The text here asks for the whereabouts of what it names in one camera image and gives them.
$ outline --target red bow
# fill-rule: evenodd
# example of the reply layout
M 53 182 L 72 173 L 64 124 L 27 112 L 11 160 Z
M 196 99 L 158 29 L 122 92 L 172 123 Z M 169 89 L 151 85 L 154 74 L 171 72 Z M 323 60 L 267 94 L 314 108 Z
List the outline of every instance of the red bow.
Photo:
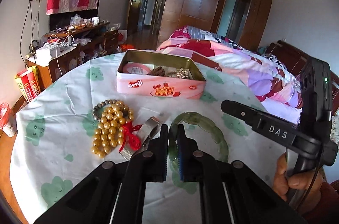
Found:
M 119 149 L 119 152 L 121 152 L 123 150 L 123 148 L 125 147 L 126 141 L 127 141 L 127 136 L 128 136 L 128 142 L 130 147 L 133 150 L 138 150 L 141 147 L 141 141 L 140 139 L 135 136 L 132 132 L 134 131 L 138 131 L 141 128 L 141 125 L 137 125 L 135 127 L 132 126 L 132 122 L 127 122 L 125 125 L 121 126 L 124 130 L 124 142 L 121 145 L 121 148 Z

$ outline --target gold pearl necklace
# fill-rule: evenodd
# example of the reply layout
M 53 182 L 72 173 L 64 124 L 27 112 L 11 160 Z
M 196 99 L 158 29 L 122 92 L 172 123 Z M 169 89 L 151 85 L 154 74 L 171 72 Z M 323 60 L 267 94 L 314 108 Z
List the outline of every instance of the gold pearl necklace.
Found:
M 120 100 L 104 101 L 100 105 L 98 104 L 93 109 L 93 116 L 99 123 L 98 128 L 94 130 L 92 153 L 104 158 L 117 144 L 123 144 L 124 133 L 120 126 L 134 120 L 134 111 Z M 104 108 L 99 118 L 97 110 L 105 105 L 108 106 Z

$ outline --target person's hand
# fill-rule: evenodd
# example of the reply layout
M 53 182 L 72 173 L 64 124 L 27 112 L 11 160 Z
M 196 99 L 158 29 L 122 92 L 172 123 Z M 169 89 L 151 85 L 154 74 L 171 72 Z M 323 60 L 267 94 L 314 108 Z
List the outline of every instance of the person's hand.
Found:
M 282 154 L 277 161 L 277 169 L 274 175 L 273 187 L 272 189 L 277 193 L 284 201 L 287 200 L 286 193 L 291 189 L 298 190 L 307 190 L 311 184 L 314 171 L 308 171 L 306 173 L 297 173 L 291 176 L 289 179 L 286 179 L 285 172 L 287 170 L 286 154 Z M 307 213 L 315 208 L 319 203 L 321 198 L 320 187 L 323 182 L 323 177 L 318 173 L 312 189 L 308 194 L 305 202 L 301 205 L 299 209 L 300 214 Z

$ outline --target red sleeve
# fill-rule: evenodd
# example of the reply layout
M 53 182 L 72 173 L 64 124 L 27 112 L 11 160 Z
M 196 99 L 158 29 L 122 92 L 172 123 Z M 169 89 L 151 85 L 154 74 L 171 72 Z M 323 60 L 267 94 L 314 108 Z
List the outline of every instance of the red sleeve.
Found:
M 320 188 L 321 199 L 318 205 L 303 217 L 309 224 L 336 223 L 339 219 L 339 195 L 335 189 L 324 182 Z

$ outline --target wooden headboard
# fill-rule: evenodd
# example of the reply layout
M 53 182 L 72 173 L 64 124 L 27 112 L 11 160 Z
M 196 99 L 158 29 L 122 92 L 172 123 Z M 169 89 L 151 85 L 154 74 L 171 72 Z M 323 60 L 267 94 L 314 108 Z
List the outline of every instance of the wooden headboard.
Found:
M 304 67 L 308 54 L 299 50 L 298 48 L 288 44 L 286 42 L 282 42 L 279 40 L 278 42 L 272 42 L 271 45 L 266 49 L 266 54 L 270 53 L 277 57 L 279 61 L 284 63 L 287 70 L 297 76 L 301 69 Z M 334 115 L 339 108 L 339 78 L 338 76 L 331 72 L 331 80 L 332 80 L 332 114 Z

